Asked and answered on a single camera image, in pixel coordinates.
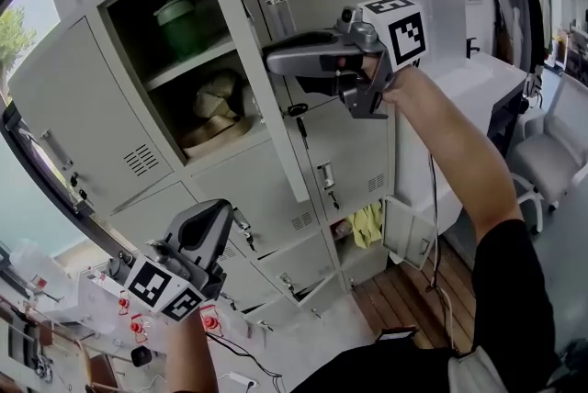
black sleeve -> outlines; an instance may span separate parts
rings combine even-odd
[[[558,362],[553,308],[523,221],[505,221],[481,240],[472,281],[474,346],[490,356],[508,391],[543,388]]]

open locker door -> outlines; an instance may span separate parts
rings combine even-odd
[[[435,244],[435,225],[392,196],[384,197],[383,246],[422,269]]]
[[[304,183],[282,113],[277,105],[274,90],[267,76],[266,67],[243,1],[219,0],[219,4],[294,196],[299,202],[309,200],[309,192]]]

green container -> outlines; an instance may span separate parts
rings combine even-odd
[[[153,13],[165,39],[178,60],[184,60],[206,49],[198,28],[194,6],[188,0],[172,0]]]

ventilation slots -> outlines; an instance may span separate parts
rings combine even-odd
[[[292,220],[292,226],[294,230],[298,231],[304,227],[308,227],[312,223],[312,215],[310,212],[306,212],[301,217],[296,217]]]
[[[129,153],[124,160],[138,176],[147,173],[156,164],[159,164],[147,145],[142,145],[134,152]]]
[[[224,252],[222,253],[222,255],[219,257],[219,261],[224,261],[225,259],[231,259],[232,257],[235,257],[236,255],[237,255],[237,253],[235,252],[235,250],[231,246],[227,246],[224,249]]]
[[[384,185],[384,174],[380,174],[379,176],[372,177],[369,181],[367,181],[367,190],[368,192],[374,192],[376,189],[380,189]]]

wooden floor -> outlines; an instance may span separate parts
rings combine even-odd
[[[451,299],[455,347],[466,353],[471,349],[476,313],[471,271],[445,241],[439,241],[441,264],[437,284]],[[416,326],[419,331],[414,340],[419,347],[447,346],[441,301],[435,291],[426,292],[433,275],[433,258],[432,252],[422,272],[402,263],[354,289],[354,299],[375,334],[384,328]]]

